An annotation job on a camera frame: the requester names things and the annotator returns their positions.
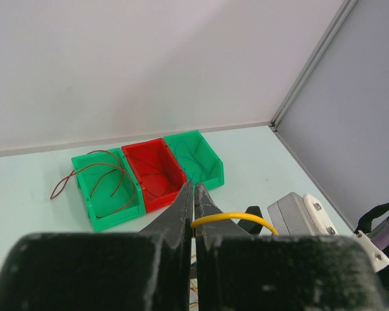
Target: white table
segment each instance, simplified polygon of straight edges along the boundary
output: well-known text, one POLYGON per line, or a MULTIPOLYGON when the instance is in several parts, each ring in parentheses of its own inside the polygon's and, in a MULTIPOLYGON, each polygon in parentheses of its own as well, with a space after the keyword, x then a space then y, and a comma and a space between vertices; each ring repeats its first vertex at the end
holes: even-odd
MULTIPOLYGON (((213 201, 224 212, 267 207, 290 192, 307 192, 324 205, 338 232, 351 230, 267 126, 205 133, 223 160, 225 185, 212 190, 213 201)), ((92 146, 0 157, 0 267, 10 248, 23 235, 35 232, 92 232, 75 180, 51 201, 56 183, 72 171, 71 158, 96 149, 124 144, 92 146)), ((164 209, 126 222, 105 232, 139 231, 164 209)))

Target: wall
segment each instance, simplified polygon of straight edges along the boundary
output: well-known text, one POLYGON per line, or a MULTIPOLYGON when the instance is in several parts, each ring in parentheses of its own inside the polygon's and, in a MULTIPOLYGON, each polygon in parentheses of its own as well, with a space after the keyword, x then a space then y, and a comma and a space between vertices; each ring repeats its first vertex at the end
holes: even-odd
POLYGON ((389 0, 359 1, 278 130, 354 226, 389 202, 389 0))
POLYGON ((0 150, 268 122, 342 0, 2 0, 0 150))

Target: green plastic container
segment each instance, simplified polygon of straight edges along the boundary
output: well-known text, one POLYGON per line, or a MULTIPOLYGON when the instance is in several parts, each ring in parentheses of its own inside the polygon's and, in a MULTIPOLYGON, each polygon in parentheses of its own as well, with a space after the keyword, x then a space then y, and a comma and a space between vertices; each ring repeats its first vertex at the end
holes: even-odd
MULTIPOLYGON (((94 167, 89 167, 85 171, 77 174, 78 187, 82 190, 88 217, 91 220, 95 231, 105 230, 145 214, 141 187, 139 186, 137 178, 134 176, 128 161, 125 159, 125 155, 120 148, 111 149, 109 151, 117 156, 123 168, 132 178, 136 194, 133 201, 128 204, 127 207, 114 213, 127 204, 133 196, 134 188, 130 179, 124 175, 118 191, 111 196, 121 180, 121 171, 115 170, 101 179, 91 198, 91 191, 101 176, 114 168, 104 165, 95 165, 94 167)), ((97 152, 72 158, 73 167, 76 171, 89 164, 98 162, 118 165, 118 161, 112 155, 105 152, 97 152)))
POLYGON ((223 162, 199 131, 169 135, 164 140, 188 180, 203 183, 208 190, 225 183, 223 162))

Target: red plastic container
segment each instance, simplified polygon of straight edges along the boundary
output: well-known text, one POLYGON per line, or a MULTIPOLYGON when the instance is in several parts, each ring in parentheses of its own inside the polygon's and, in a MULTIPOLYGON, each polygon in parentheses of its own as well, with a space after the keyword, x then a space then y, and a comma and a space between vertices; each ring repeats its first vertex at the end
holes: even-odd
POLYGON ((159 138, 121 149, 143 190, 146 212, 170 205, 187 177, 166 142, 159 138))

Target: gray partition panel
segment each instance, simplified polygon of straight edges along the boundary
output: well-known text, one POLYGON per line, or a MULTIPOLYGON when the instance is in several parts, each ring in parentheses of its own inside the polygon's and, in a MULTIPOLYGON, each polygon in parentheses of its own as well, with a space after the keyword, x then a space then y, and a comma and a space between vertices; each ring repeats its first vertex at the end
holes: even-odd
POLYGON ((389 0, 359 1, 277 129, 352 225, 389 202, 389 0))

